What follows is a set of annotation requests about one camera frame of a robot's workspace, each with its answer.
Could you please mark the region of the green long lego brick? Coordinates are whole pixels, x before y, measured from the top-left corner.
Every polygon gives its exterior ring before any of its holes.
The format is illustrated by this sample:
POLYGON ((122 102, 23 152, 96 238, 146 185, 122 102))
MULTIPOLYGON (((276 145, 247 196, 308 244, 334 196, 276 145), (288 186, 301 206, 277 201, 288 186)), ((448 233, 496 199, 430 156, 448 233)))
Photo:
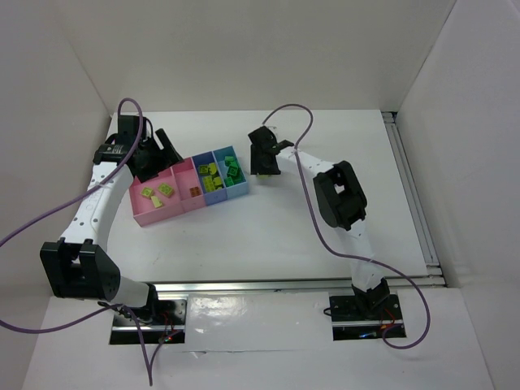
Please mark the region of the green long lego brick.
POLYGON ((227 177, 232 177, 233 179, 239 178, 241 176, 241 169, 239 167, 229 166, 227 168, 227 177))

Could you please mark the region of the brown lego plate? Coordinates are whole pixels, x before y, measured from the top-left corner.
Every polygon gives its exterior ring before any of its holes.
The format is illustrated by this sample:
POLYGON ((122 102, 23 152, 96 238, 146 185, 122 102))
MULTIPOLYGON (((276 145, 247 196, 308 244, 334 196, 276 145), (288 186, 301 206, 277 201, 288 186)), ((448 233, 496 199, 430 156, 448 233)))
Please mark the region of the brown lego plate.
POLYGON ((189 189, 191 197, 198 197, 202 195, 202 191, 199 187, 192 187, 189 189))

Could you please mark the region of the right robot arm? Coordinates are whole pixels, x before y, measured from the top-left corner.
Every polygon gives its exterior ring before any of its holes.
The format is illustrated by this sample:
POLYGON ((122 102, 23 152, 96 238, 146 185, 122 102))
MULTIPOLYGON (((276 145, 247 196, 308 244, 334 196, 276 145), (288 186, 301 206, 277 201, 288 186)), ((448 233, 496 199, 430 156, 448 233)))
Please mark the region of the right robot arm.
POLYGON ((358 310, 368 318, 383 309, 389 287, 383 272, 372 259, 374 252, 366 232, 367 199, 349 162, 327 162, 297 149, 290 141, 278 141, 266 126, 249 135, 251 173, 302 174, 310 180, 310 204, 317 224, 325 223, 336 232, 350 261, 352 289, 358 310))

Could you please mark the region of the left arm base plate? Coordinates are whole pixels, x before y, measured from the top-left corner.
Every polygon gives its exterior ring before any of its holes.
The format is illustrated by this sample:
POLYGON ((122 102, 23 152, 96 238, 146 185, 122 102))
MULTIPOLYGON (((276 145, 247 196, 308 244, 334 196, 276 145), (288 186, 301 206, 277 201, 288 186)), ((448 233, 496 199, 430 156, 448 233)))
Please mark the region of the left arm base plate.
MULTIPOLYGON (((154 314, 134 310, 138 318, 143 341, 147 345, 180 345, 185 342, 188 301, 184 297, 162 300, 154 314)), ((138 345, 137 325, 127 312, 114 314, 110 329, 110 345, 138 345)))

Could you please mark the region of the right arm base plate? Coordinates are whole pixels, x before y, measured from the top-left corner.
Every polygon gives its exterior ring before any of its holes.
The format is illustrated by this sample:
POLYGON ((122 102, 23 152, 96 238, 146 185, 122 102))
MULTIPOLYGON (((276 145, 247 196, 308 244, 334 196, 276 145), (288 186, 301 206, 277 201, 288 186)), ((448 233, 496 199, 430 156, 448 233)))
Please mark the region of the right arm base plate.
POLYGON ((371 314, 358 308, 355 296, 330 296, 323 314, 331 319, 333 340, 375 340, 388 331, 387 338, 405 338, 401 305, 391 294, 383 306, 371 314))

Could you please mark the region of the lone pale lime lego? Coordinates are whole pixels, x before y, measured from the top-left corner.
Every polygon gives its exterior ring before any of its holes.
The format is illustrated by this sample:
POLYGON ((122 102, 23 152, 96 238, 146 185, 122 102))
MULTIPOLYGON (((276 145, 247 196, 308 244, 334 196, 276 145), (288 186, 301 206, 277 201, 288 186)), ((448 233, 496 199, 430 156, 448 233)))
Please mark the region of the lone pale lime lego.
POLYGON ((144 188, 141 190, 140 195, 141 195, 143 198, 151 199, 151 197, 154 195, 154 190, 153 190, 152 188, 144 187, 144 188))

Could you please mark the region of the lime long lego brick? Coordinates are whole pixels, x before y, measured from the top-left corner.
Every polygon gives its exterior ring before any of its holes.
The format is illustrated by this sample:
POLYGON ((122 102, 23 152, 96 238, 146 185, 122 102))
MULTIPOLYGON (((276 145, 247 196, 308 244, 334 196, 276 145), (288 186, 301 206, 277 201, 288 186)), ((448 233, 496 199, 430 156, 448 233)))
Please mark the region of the lime long lego brick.
POLYGON ((215 187, 212 180, 206 180, 202 182, 202 185, 207 193, 215 191, 215 187))

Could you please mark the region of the lime sloped lego brick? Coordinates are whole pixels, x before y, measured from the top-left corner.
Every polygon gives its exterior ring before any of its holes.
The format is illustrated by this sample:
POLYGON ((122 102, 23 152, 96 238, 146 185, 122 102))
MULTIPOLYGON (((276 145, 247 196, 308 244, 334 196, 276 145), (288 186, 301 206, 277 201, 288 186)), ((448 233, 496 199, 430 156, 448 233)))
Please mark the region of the lime sloped lego brick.
POLYGON ((163 202, 158 197, 152 196, 150 200, 152 201, 154 208, 163 207, 163 202))

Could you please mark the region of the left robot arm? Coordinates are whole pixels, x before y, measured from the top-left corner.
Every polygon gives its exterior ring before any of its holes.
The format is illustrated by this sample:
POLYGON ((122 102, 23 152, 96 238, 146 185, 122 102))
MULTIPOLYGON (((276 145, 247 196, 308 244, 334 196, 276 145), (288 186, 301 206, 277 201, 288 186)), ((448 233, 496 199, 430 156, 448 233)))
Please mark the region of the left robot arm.
POLYGON ((41 247, 40 259, 56 297, 96 300, 102 306, 122 303, 144 324, 174 309, 160 302, 152 284, 123 277, 107 253, 107 243, 133 181, 156 178, 181 160, 164 130, 154 130, 147 118, 118 118, 117 132, 94 154, 90 194, 60 238, 41 247))

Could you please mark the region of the dark green square lego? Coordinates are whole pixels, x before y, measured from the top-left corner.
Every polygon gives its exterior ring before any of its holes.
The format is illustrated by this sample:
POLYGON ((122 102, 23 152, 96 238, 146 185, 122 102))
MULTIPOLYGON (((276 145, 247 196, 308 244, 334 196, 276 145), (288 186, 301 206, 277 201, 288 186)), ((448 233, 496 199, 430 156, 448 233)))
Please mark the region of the dark green square lego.
POLYGON ((224 163, 226 166, 230 166, 232 163, 236 162, 236 158, 234 156, 225 156, 224 157, 224 163))

